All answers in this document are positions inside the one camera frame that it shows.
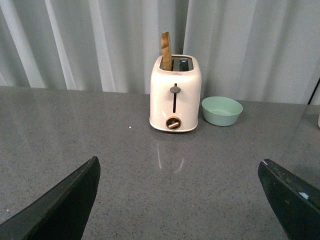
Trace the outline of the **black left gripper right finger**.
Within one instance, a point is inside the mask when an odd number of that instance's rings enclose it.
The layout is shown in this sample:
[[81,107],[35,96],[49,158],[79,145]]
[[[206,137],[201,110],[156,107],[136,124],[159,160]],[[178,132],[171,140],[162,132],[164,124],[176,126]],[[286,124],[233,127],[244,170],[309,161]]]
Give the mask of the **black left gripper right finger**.
[[270,159],[258,166],[266,198],[289,240],[320,238],[320,190]]

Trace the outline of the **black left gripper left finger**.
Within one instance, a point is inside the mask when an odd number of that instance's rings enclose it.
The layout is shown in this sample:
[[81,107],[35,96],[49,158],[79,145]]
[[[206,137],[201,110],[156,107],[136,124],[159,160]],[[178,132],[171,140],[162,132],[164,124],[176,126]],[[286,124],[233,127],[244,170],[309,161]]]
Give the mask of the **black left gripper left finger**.
[[31,205],[0,225],[2,240],[80,240],[101,175],[94,156]]

